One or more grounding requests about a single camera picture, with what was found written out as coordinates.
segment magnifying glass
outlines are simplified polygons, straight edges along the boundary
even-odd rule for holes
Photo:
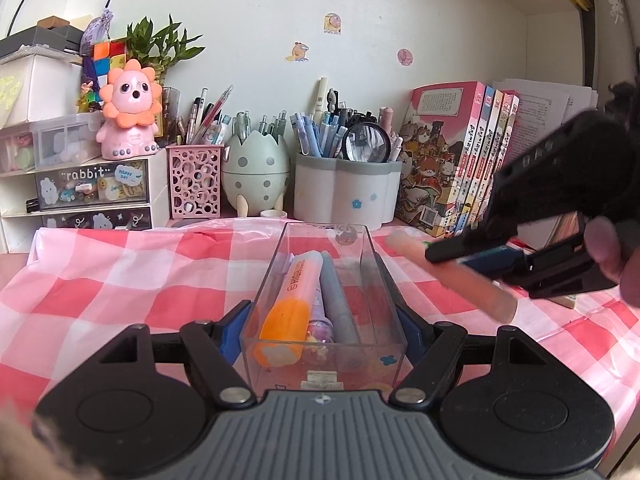
[[[386,162],[391,153],[391,140],[376,123],[357,123],[342,138],[342,158],[353,162]]]

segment floral curtain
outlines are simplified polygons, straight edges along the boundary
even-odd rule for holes
[[[640,0],[594,0],[594,3],[593,87],[603,106],[612,97],[609,85],[634,80],[635,51],[640,47]]]

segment human hand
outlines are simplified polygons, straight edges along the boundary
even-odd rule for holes
[[[640,248],[625,262],[616,229],[604,217],[594,218],[587,224],[584,243],[602,273],[620,284],[622,300],[630,306],[640,307]]]

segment barcode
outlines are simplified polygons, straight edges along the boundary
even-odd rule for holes
[[[437,216],[437,210],[431,209],[430,207],[425,207],[422,210],[422,214],[420,215],[420,222],[422,222],[423,224],[427,224],[429,227],[433,227],[433,225],[436,223]]]

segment small white bowl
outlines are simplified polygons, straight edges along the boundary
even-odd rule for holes
[[[260,211],[260,216],[263,218],[286,218],[287,214],[279,209],[267,209]]]

